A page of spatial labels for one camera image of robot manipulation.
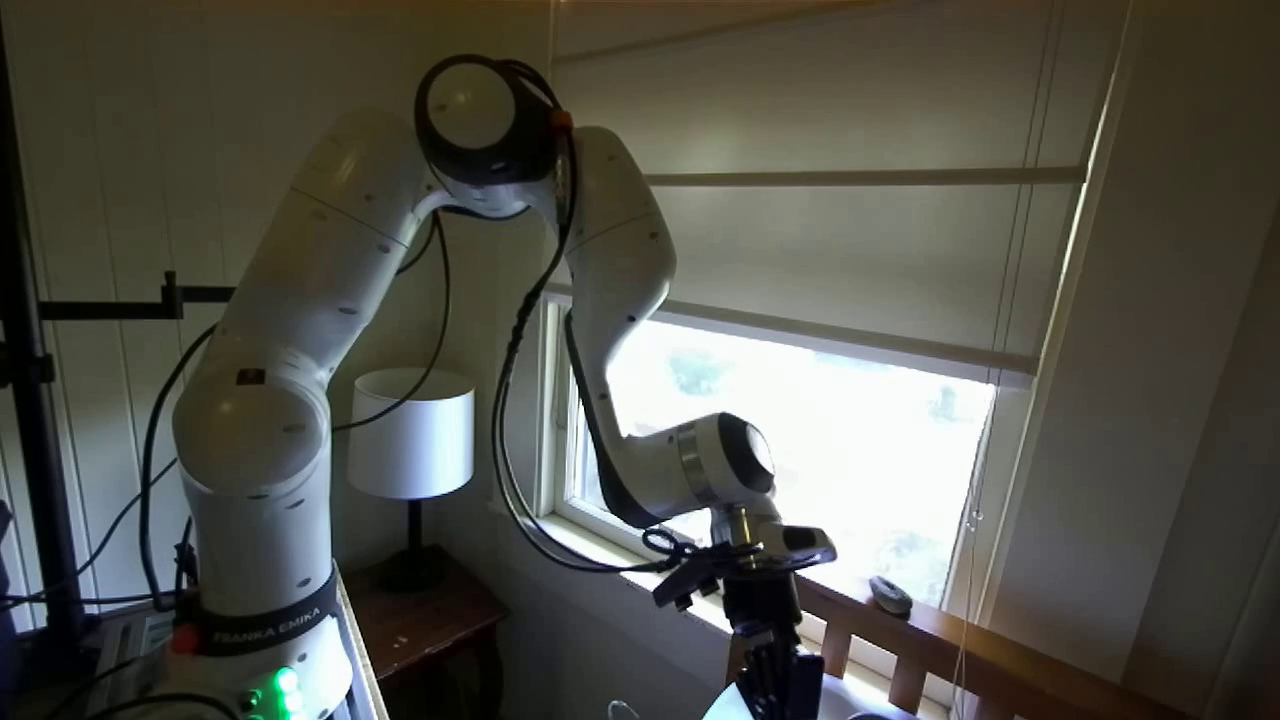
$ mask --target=window shade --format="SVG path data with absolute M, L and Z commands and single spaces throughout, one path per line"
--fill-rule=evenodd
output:
M 648 172 L 673 302 L 1032 372 L 1126 5 L 556 13 L 556 88 Z

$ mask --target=metal stand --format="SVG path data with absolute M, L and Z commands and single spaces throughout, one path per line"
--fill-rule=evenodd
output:
M 693 593 L 719 583 L 726 615 L 745 650 L 736 687 L 754 720 L 817 720 L 826 660 L 800 654 L 795 563 L 768 563 L 757 547 L 714 544 L 693 554 L 652 600 L 687 608 Z
M 381 568 L 390 593 L 426 593 L 450 575 L 450 554 L 426 544 L 426 500 L 408 500 L 408 544 Z
M 43 346 L 43 319 L 177 319 L 184 311 L 184 302 L 226 305 L 233 287 L 180 287 L 169 271 L 162 287 L 162 305 L 118 305 L 118 302 L 40 305 L 5 23 L 0 23 L 0 144 L 5 144 L 0 387 L 13 387 L 16 436 L 20 436 L 20 458 L 30 474 L 38 558 L 43 575 L 43 614 L 47 614 L 47 627 L 43 635 L 38 635 L 30 658 L 47 658 L 47 664 L 56 670 L 56 664 L 68 664 L 68 658 L 81 660 L 76 645 L 94 633 L 94 625 L 84 622 L 84 600 L 76 583 L 76 544 L 68 526 L 68 485 L 62 463 L 56 404 L 51 404 L 56 370 Z

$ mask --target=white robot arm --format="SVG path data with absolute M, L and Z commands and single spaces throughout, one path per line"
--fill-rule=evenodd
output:
M 418 131 L 390 115 L 348 115 L 320 141 L 177 404 L 202 573 L 187 681 L 177 684 L 250 718 L 282 702 L 282 674 L 301 687 L 301 718 L 345 702 L 354 674 L 332 614 L 327 378 L 432 214 L 506 220 L 531 209 L 556 225 L 564 176 L 567 348 L 608 510 L 636 530 L 714 510 L 730 563 L 768 575 L 831 558 L 819 531 L 778 519 L 772 474 L 745 421 L 709 416 L 657 436 L 621 430 L 608 365 L 657 311 L 676 269 L 659 209 L 628 149 L 605 130 L 574 131 L 538 74 L 451 58 L 420 84 Z M 730 563 L 683 573 L 676 596 L 730 575 Z

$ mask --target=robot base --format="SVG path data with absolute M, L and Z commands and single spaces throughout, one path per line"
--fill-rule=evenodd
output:
M 327 615 L 306 635 L 241 658 L 169 654 L 166 681 L 151 696 L 192 694 L 238 709 L 245 720 L 315 720 L 337 718 L 354 694 L 354 660 L 340 622 Z

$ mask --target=green light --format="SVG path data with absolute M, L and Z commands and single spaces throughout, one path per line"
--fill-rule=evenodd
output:
M 298 670 L 278 670 L 250 694 L 252 720 L 301 720 L 310 713 Z

